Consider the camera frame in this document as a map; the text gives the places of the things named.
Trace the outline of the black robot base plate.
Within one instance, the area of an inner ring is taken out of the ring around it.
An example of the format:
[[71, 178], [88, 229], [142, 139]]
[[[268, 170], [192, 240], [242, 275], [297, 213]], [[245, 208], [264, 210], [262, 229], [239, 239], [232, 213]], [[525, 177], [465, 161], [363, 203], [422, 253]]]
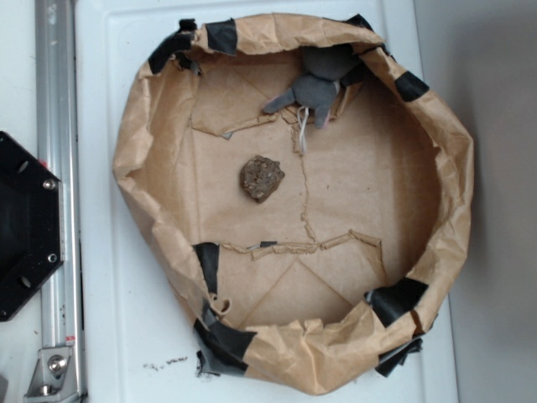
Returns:
[[63, 262], [61, 181], [1, 133], [1, 321], [12, 320]]

